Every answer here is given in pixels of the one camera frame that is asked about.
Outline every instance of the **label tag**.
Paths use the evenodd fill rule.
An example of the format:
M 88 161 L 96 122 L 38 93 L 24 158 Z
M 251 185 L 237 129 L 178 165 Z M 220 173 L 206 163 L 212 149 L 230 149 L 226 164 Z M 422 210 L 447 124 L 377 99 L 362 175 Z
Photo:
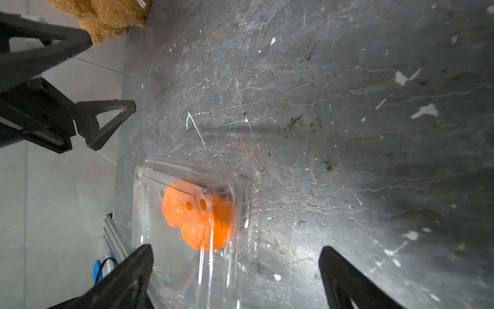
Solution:
M 144 2 L 144 0 L 137 0 L 137 2 L 139 3 L 142 9 L 146 8 L 146 3 Z

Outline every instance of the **plastic clamshell lid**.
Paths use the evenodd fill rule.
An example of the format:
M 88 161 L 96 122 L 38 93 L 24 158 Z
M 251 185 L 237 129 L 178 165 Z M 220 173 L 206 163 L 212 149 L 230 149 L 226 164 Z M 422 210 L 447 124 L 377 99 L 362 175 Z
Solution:
M 134 249 L 143 243 L 152 245 L 154 265 L 150 287 L 165 308 L 236 307 L 241 297 L 240 281 L 248 266 L 245 261 L 249 229 L 247 187 L 246 181 L 235 172 L 190 162 L 150 157 L 136 167 L 131 244 Z M 211 216 L 216 220 L 218 206 L 213 199 L 224 201 L 220 207 L 232 207 L 220 216 L 222 224 L 228 227 L 221 230 L 228 232 L 227 238 L 220 232 L 216 233 L 220 236 L 215 236 L 217 230 L 210 228 L 207 233 L 212 234 L 210 244 L 197 249 L 191 247 L 185 241 L 187 234 L 183 236 L 182 227 L 176 226 L 182 217 L 178 216 L 175 223 L 168 217 L 167 222 L 162 209 L 164 197 L 176 192 L 185 196 L 177 203 L 180 206 L 183 201 L 190 201 L 182 207 L 185 214 L 200 213 L 201 218 Z

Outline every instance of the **scratch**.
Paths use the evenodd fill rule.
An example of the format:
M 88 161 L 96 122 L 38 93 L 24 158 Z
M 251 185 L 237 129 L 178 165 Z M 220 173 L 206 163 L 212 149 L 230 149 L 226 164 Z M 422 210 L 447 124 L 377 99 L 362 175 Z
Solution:
M 397 254 L 401 249 L 403 249 L 404 247 L 406 247 L 406 245 L 408 245 L 408 241 L 405 241 L 403 242 L 403 244 L 401 244 L 398 248 L 396 248 L 395 250 L 384 250 L 384 253 L 389 256 L 389 257 L 392 257 L 394 256 L 395 254 Z
M 252 136 L 254 137 L 255 144 L 257 145 L 257 149 L 261 149 L 261 148 L 259 147 L 259 143 L 257 142 L 257 139 L 255 138 L 254 131 L 252 131 L 252 127 L 250 126 L 250 122 L 248 121 L 247 117 L 246 117 L 246 119 L 245 119 L 245 122 L 247 122 L 248 128 L 250 129 L 250 133 L 252 133 Z
M 204 149 L 207 149 L 207 148 L 206 148 L 206 143 L 204 142 L 203 137 L 201 136 L 201 133 L 199 133 L 199 129 L 198 129 L 198 128 L 197 128 L 197 126 L 196 126 L 196 122 L 194 121 L 194 118 L 192 118 L 192 115 L 191 115 L 189 112 L 187 112 L 187 114 L 188 114 L 188 115 L 187 115 L 187 120 L 186 120 L 186 122 L 185 122 L 185 129 L 186 129 L 186 130 L 188 130 L 188 129 L 189 129 L 189 118 L 190 118 L 190 120 L 192 120 L 192 124 L 193 124 L 193 125 L 194 125 L 194 127 L 196 128 L 197 134 L 199 134 L 199 137 L 201 138 L 201 141 L 203 142 Z
M 387 99 L 382 100 L 381 103 L 379 103 L 375 108 L 379 109 L 379 107 L 381 107 L 386 102 L 386 100 Z
M 101 151 L 98 151 L 98 153 L 105 158 L 106 160 L 110 161 L 113 165 L 117 166 L 117 163 L 113 161 L 110 157 L 108 157 L 106 154 L 102 153 Z
M 353 193 L 353 192 L 352 192 L 351 190 L 349 190 L 349 189 L 344 189 L 344 190 L 345 190 L 345 191 L 348 191 L 348 192 L 350 192 L 350 193 L 352 193 L 352 194 L 353 194 L 353 196 L 355 196 L 355 198 L 357 199 L 357 202 L 359 202 L 360 206 L 363 206 L 363 205 L 364 205 L 364 204 L 362 203 L 362 201 L 359 199 L 359 197 L 358 197 L 355 193 Z
M 81 192 L 79 191 L 79 185 L 77 183 L 77 179 L 74 179 L 74 183 L 76 184 L 76 192 L 77 192 L 77 196 L 79 198 L 79 205 L 82 208 L 82 196 L 81 196 Z
M 216 156 L 219 156 L 219 154 L 215 154 L 215 155 L 211 158 L 211 160 L 208 162 L 208 164 L 209 164 L 209 163 L 211 163 L 211 161 L 212 161 L 212 160 L 214 159 L 214 157 L 216 157 Z

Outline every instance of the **clear plastic container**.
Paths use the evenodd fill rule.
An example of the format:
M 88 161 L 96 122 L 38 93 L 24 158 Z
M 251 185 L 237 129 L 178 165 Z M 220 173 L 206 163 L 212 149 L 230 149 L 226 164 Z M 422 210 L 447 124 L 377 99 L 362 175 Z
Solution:
M 157 157 L 136 167 L 131 244 L 152 245 L 150 286 L 165 308 L 236 307 L 248 202 L 234 172 Z

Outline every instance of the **gray floor tile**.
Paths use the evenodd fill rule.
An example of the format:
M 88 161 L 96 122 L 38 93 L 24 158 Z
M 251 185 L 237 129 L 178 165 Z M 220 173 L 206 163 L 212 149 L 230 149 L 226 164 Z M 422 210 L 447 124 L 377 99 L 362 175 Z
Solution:
M 24 306 L 26 142 L 0 148 L 0 308 Z
M 27 14 L 24 0 L 0 0 L 0 11 L 11 14 Z
M 48 24 L 79 28 L 77 20 L 51 7 L 46 0 L 28 0 L 29 15 L 43 17 Z
M 41 16 L 49 24 L 79 28 L 77 20 L 67 14 L 51 7 L 46 0 L 28 0 L 30 15 Z M 125 34 L 119 38 L 105 40 L 100 46 L 92 46 L 86 51 L 76 55 L 84 61 L 88 61 L 118 72 L 124 71 Z
M 122 74 L 75 58 L 43 77 L 74 102 L 116 99 L 122 92 Z M 95 152 L 79 135 L 72 144 L 64 154 L 27 147 L 26 308 L 83 294 L 101 254 L 103 217 L 114 204 L 118 145 Z

